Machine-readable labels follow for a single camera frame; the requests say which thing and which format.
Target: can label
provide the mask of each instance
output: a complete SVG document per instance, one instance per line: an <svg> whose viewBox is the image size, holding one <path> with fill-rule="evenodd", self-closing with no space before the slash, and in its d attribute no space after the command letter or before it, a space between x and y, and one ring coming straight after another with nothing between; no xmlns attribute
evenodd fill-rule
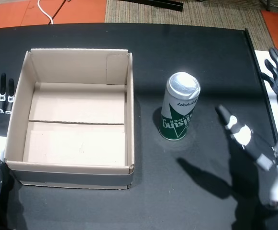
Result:
<svg viewBox="0 0 278 230"><path fill-rule="evenodd" d="M186 135L197 99L196 97L188 101L180 100L166 90L159 125L163 137L179 140Z"/></svg>

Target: white cable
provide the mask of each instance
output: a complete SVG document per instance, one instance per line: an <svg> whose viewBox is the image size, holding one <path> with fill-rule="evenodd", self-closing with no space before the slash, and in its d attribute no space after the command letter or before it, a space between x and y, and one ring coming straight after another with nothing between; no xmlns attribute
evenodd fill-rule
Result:
<svg viewBox="0 0 278 230"><path fill-rule="evenodd" d="M42 12L43 14L45 14L45 16L49 18L49 20L51 20L51 24L54 24L52 17L49 16L49 15L42 9L42 7L40 6L40 0L38 0L38 7L39 7L39 9L41 10L41 12Z"/></svg>

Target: can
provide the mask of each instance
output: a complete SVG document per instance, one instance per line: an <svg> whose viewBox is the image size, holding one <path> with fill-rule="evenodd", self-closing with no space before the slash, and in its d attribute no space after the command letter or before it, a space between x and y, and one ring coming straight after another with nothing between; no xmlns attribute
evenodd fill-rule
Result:
<svg viewBox="0 0 278 230"><path fill-rule="evenodd" d="M178 72L167 80L159 124L164 138L180 140L185 137L199 94L198 80L188 73Z"/></svg>

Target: can lid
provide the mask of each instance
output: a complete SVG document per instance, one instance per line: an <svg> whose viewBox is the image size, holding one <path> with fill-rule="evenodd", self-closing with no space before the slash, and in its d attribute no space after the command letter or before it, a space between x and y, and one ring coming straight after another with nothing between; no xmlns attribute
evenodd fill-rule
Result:
<svg viewBox="0 0 278 230"><path fill-rule="evenodd" d="M173 97L191 100L200 94L200 84L192 75L178 72L168 79L167 90Z"/></svg>

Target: black bar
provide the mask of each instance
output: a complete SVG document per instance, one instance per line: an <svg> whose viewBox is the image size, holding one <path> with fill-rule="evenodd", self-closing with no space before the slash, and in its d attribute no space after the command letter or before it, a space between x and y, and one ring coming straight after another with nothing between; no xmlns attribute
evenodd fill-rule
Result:
<svg viewBox="0 0 278 230"><path fill-rule="evenodd" d="M271 0L267 0L267 11L271 10Z"/></svg>
<svg viewBox="0 0 278 230"><path fill-rule="evenodd" d="M122 0L122 1L128 1L128 2L133 2L133 3L149 5L149 6L161 7L161 8L174 10L174 11L180 11L180 12L183 9L182 2L176 2L176 1L170 1L170 0Z"/></svg>
<svg viewBox="0 0 278 230"><path fill-rule="evenodd" d="M255 66L255 69L256 69L256 73L258 74L259 82L260 82L260 85L262 87L262 91L263 91L263 94L264 94L264 101L265 101L266 106L267 106L267 114L268 114L269 121L271 123L271 128L272 128L274 142L276 143L277 139L278 139L278 132L277 132L275 120L274 120L274 117L273 117L271 103L269 102L268 94L267 94L267 89L266 89L265 84L264 84L264 82L263 82L263 80L261 78L261 69L259 67L259 63L258 63L256 54L255 54L255 49L254 49L252 40L250 38L250 35L249 35L249 32L248 32L247 29L245 29L245 36L246 36L247 42L249 44L249 48L250 48L250 51L251 51L251 56L252 56L252 58L254 60L254 66Z"/></svg>

